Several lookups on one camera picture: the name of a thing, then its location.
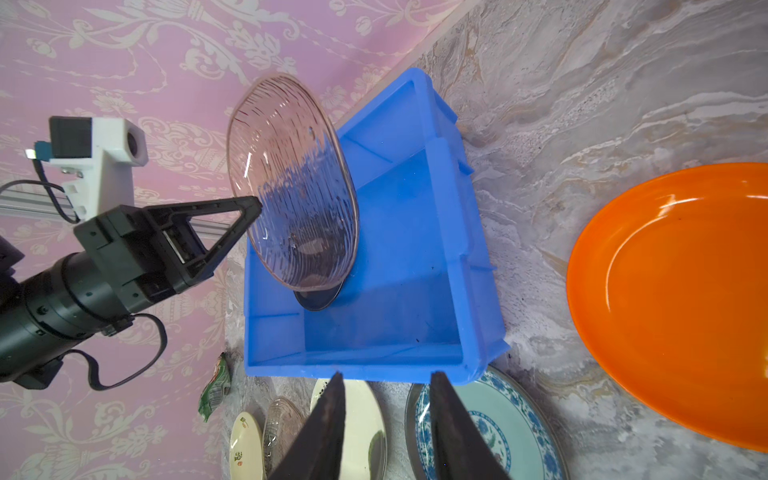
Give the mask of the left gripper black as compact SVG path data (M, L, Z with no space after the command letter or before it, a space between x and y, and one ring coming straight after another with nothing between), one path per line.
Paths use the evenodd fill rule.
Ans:
M191 220L228 212L238 217L207 248ZM255 196L145 208L120 205L77 225L74 233L123 305L152 306L210 278L261 212Z

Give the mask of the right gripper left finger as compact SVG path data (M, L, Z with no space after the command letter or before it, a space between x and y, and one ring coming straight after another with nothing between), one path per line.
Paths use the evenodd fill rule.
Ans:
M343 375L334 374L310 416L269 479L339 478L346 420Z

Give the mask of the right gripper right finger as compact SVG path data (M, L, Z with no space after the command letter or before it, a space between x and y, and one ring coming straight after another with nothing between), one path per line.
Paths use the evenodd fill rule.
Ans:
M431 374L429 395L436 477L508 480L444 372Z

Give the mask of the teal blue patterned plate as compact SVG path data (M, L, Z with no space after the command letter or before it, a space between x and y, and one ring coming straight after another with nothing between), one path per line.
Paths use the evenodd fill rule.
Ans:
M456 393L480 435L512 479L567 479L566 462L543 413L522 386L490 366ZM415 384L405 412L405 437L418 479L434 479L429 387Z

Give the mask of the black round plate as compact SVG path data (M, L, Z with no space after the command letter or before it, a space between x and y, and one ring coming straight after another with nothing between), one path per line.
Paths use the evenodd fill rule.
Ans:
M308 311L320 311L329 307L338 297L343 284L325 289L315 291L295 291L294 296L297 302Z

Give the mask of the pink tinted glass plate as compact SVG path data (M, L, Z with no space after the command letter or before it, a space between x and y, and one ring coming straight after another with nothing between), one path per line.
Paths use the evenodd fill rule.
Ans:
M356 259L359 207L336 130L289 74L260 78L227 130L232 191L262 204L250 227L267 271L297 292L341 285Z

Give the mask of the orange round plate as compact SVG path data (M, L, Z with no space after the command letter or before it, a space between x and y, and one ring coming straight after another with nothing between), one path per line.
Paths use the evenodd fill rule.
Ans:
M666 418L767 448L767 168L684 169L627 190L579 236L567 299L599 365Z

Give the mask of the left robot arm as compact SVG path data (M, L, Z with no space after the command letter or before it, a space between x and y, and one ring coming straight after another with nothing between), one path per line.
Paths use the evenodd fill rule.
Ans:
M2 241L1 380L47 388L78 344L211 278L261 211L255 196L120 205L75 227L82 251L22 282L23 255Z

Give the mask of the blue plastic bin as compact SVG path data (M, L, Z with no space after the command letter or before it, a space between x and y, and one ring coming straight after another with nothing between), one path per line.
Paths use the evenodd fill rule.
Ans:
M309 311L248 252L249 376L426 383L442 371L464 385L507 350L456 121L412 68L340 129L360 208L355 264L333 303Z

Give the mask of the cream plate with black patch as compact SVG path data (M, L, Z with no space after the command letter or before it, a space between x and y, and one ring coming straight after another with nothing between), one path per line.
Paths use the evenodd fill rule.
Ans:
M345 427L339 478L383 479L387 435L379 403L369 384L344 380Z

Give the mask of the brown tinted glass plate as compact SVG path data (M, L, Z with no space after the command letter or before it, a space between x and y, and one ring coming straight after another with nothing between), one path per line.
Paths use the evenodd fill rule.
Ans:
M262 444L267 477L274 472L290 450L304 422L304 414L285 397L278 397L269 405Z

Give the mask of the yellow floral plate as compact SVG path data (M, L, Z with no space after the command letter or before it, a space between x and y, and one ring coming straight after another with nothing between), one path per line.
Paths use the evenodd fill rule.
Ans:
M229 472L232 480L266 478L262 430L248 412L236 416L230 436Z

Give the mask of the green red snack packet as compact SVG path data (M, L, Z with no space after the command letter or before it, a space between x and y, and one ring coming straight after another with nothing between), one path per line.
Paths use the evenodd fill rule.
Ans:
M214 373L201 392L198 413L207 423L213 412L222 404L231 388L231 373L227 355L221 353L217 359Z

